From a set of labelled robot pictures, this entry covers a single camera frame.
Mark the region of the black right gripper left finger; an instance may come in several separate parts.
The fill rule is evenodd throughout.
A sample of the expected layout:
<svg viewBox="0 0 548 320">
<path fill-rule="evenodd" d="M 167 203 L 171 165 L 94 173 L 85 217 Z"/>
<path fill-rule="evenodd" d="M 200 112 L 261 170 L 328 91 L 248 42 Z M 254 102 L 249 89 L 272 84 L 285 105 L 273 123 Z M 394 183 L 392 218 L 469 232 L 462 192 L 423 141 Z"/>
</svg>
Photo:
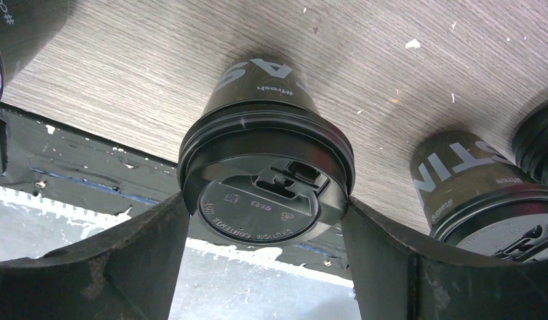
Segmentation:
<svg viewBox="0 0 548 320">
<path fill-rule="evenodd" d="M 167 319 L 189 228 L 178 193 L 42 257 L 0 262 L 0 319 Z"/>
</svg>

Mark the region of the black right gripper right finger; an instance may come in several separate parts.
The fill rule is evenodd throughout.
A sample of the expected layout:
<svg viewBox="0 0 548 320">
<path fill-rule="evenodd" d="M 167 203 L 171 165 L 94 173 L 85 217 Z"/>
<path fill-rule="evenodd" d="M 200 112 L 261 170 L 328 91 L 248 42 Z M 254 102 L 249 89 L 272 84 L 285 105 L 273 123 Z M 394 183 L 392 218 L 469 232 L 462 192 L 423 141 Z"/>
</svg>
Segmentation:
<svg viewBox="0 0 548 320">
<path fill-rule="evenodd" d="M 363 319 L 548 319 L 548 261 L 465 251 L 356 198 L 341 228 Z"/>
</svg>

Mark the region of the black plastic cup lid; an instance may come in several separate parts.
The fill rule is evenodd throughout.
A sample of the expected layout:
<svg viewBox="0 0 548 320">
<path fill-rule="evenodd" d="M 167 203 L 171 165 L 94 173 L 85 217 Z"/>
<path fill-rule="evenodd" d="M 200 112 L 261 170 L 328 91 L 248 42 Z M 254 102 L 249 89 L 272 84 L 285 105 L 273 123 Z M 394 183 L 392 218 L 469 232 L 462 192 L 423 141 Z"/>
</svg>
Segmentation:
<svg viewBox="0 0 548 320">
<path fill-rule="evenodd" d="M 548 186 L 514 185 L 476 196 L 438 219 L 430 236 L 502 260 L 548 260 Z"/>
</svg>

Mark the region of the stack of black lids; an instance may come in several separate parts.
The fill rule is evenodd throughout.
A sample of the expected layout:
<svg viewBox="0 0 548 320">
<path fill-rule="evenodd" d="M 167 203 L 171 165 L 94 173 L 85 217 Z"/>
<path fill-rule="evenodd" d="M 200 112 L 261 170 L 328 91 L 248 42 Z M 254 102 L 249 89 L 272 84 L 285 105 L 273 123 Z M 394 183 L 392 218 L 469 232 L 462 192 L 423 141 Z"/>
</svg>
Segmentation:
<svg viewBox="0 0 548 320">
<path fill-rule="evenodd" d="M 548 100 L 524 118 L 511 146 L 517 166 L 536 182 L 548 185 Z"/>
</svg>

